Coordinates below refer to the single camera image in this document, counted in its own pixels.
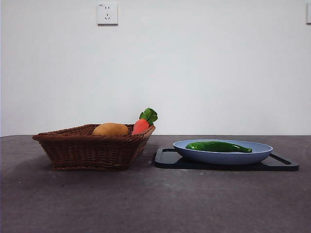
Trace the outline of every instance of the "carrot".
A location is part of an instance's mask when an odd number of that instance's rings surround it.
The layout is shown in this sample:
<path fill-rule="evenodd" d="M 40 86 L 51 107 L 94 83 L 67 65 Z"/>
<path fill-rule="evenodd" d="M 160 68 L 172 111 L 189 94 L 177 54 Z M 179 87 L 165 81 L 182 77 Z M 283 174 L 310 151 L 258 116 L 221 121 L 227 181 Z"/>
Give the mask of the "carrot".
<path fill-rule="evenodd" d="M 142 112 L 139 116 L 139 120 L 134 124 L 132 135 L 142 133 L 149 126 L 154 125 L 154 121 L 157 120 L 157 113 L 151 109 L 147 108 L 144 112 Z"/>

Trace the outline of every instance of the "blue plate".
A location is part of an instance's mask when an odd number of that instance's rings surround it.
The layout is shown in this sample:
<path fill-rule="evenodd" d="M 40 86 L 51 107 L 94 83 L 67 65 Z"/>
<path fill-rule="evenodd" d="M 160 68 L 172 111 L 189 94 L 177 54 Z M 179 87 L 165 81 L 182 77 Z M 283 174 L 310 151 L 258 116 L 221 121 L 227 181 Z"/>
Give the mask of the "blue plate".
<path fill-rule="evenodd" d="M 200 150 L 186 149 L 186 146 L 192 142 L 219 141 L 236 144 L 246 148 L 252 148 L 251 153 L 242 152 L 210 152 Z M 266 159 L 272 152 L 273 148 L 266 144 L 256 142 L 245 142 L 235 140 L 219 140 L 219 139 L 198 139 L 185 140 L 173 143 L 175 150 L 183 157 L 198 162 L 218 164 L 218 165 L 246 165 L 258 163 Z"/>

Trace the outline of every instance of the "brown wicker basket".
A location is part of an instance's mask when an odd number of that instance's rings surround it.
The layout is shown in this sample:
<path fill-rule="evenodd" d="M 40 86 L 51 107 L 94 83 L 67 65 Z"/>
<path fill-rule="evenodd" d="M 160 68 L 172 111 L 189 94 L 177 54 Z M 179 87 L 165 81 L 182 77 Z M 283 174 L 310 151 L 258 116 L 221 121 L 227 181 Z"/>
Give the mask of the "brown wicker basket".
<path fill-rule="evenodd" d="M 40 143 L 56 170 L 127 170 L 144 150 L 155 126 L 131 135 L 134 125 L 125 125 L 127 136 L 93 136 L 99 124 L 88 124 L 39 133 L 33 139 Z"/>

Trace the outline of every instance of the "green pepper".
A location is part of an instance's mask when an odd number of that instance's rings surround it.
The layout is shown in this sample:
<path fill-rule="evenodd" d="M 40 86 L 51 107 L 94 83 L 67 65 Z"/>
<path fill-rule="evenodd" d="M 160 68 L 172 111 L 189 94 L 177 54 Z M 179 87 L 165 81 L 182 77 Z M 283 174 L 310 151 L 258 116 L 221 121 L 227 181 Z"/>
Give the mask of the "green pepper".
<path fill-rule="evenodd" d="M 210 152 L 244 152 L 251 153 L 251 148 L 245 148 L 236 144 L 219 142 L 219 141 L 207 141 L 207 142 L 192 142 L 186 146 L 186 149 L 190 150 L 202 150 Z"/>

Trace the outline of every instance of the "black cutting board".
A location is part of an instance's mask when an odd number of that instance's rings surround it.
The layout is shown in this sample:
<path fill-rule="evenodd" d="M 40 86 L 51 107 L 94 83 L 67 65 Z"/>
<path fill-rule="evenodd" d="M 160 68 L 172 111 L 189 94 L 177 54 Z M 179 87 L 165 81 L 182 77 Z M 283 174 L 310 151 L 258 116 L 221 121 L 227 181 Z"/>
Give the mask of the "black cutting board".
<path fill-rule="evenodd" d="M 297 171 L 299 164 L 272 153 L 260 163 L 249 165 L 215 165 L 200 163 L 183 158 L 173 148 L 159 148 L 155 156 L 155 166 L 175 169 L 234 170 L 234 171 Z"/>

